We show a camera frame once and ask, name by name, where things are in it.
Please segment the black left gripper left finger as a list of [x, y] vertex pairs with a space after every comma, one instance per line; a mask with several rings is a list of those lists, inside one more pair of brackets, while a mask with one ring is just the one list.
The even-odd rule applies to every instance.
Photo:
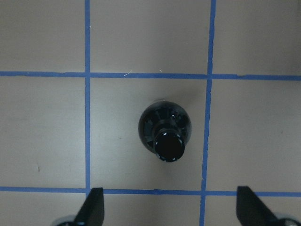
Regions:
[[76, 226], [102, 226], [104, 221], [103, 188], [92, 188], [74, 219]]

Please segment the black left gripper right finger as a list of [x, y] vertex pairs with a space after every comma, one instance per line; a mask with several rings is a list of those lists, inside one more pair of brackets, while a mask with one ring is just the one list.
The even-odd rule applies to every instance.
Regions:
[[242, 226], [280, 226], [280, 220], [248, 186], [237, 187], [236, 215]]

